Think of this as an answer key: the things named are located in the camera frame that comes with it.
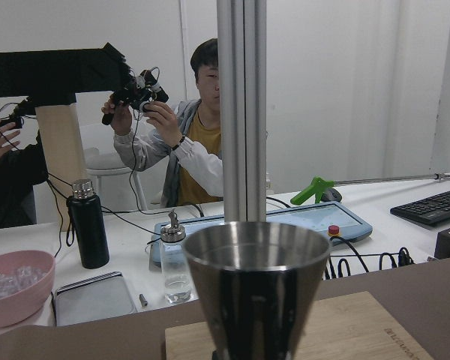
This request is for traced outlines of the steel measuring jigger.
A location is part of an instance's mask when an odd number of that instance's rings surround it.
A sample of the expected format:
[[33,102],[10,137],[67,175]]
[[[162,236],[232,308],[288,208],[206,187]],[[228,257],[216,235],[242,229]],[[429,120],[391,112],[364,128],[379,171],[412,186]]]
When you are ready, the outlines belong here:
[[285,223],[229,222],[198,230],[183,251],[216,359],[293,359],[330,241]]

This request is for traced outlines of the person in grey jacket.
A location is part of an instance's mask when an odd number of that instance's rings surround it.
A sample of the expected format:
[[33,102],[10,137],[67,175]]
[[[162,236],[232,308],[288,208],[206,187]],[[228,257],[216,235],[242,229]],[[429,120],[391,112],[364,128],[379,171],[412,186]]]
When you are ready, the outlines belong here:
[[221,94],[218,39],[201,43],[190,58],[199,99],[175,108],[146,105],[153,130],[139,136],[128,105],[110,98],[102,108],[112,115],[114,148],[132,170],[144,171],[168,158],[160,204],[163,207],[221,201],[224,196],[221,154]]

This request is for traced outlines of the glass bottle with pourer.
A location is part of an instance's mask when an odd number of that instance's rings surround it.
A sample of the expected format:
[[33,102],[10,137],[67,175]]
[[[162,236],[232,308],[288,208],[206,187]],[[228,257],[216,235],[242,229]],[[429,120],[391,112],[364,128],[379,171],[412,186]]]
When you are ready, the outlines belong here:
[[186,302],[191,297],[191,276],[182,250],[185,237],[185,228],[172,210],[169,213],[169,223],[160,230],[160,264],[164,296],[172,305]]

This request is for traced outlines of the handheld black gripper device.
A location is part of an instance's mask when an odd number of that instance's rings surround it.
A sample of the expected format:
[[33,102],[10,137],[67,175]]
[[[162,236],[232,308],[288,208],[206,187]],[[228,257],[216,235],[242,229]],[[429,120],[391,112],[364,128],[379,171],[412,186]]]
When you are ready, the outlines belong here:
[[124,88],[112,93],[112,103],[114,105],[120,103],[130,105],[139,113],[148,112],[145,105],[152,101],[166,103],[169,96],[158,82],[159,75],[158,67],[143,70],[140,75],[133,77]]

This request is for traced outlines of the black water bottle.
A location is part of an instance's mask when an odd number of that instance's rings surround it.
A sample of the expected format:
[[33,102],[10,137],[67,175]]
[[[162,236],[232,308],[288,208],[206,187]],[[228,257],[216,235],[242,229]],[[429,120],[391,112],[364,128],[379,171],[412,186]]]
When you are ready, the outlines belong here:
[[82,266],[98,269],[110,261],[100,197],[90,179],[78,179],[67,198],[70,221],[76,233]]

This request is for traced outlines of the metal tray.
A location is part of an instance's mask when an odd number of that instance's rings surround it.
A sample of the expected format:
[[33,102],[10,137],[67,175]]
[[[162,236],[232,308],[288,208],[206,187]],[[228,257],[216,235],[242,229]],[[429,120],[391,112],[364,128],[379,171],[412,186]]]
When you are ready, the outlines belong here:
[[120,271],[59,287],[54,297],[55,323],[69,326],[135,314],[137,308]]

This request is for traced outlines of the wooden cutting board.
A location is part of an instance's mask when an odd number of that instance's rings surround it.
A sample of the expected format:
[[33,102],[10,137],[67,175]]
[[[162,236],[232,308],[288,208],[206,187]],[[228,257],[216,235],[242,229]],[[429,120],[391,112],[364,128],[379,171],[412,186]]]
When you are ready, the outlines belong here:
[[[211,359],[205,322],[165,330],[167,359]],[[295,359],[431,359],[432,356],[369,293],[315,301]]]

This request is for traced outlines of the person in black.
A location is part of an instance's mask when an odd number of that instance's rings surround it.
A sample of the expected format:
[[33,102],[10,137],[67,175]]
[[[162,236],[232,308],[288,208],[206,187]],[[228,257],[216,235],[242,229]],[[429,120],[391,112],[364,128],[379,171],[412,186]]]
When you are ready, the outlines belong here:
[[48,179],[41,136],[16,150],[20,131],[0,120],[0,229],[37,223],[33,187]]

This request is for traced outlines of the black keyboard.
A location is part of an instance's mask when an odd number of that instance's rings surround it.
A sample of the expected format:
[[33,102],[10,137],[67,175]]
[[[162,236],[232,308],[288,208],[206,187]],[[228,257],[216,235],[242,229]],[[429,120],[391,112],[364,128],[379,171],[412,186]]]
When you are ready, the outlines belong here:
[[448,221],[450,220],[450,191],[395,206],[390,209],[390,213],[425,225]]

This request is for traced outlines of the pink bowl with ice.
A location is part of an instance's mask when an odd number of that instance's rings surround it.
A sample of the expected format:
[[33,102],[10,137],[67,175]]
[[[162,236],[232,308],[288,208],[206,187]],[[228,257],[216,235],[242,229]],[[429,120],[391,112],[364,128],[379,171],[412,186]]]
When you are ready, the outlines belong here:
[[41,250],[0,255],[0,328],[19,323],[49,297],[55,280],[55,257]]

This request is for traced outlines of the green handled grabber tool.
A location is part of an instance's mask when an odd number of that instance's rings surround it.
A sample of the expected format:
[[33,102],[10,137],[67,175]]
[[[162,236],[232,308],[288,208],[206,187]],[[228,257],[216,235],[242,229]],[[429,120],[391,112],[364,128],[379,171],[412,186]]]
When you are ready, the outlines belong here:
[[449,173],[432,173],[427,175],[410,175],[401,177],[388,177],[388,178],[365,178],[365,179],[353,179],[353,180],[342,180],[342,181],[332,181],[325,180],[320,177],[314,177],[311,183],[301,192],[296,194],[290,202],[293,205],[301,205],[306,200],[310,199],[312,196],[315,197],[315,203],[318,204],[323,193],[329,189],[341,185],[360,185],[360,184],[373,184],[382,182],[404,182],[404,181],[414,181],[414,180],[425,180],[431,179],[436,181],[442,181],[444,179],[450,179]]

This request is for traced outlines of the aluminium frame post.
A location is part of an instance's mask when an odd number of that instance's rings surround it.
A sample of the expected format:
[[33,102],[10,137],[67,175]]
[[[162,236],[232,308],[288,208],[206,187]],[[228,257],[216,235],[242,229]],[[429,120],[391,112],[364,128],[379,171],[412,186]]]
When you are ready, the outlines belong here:
[[218,1],[224,214],[266,219],[266,2]]

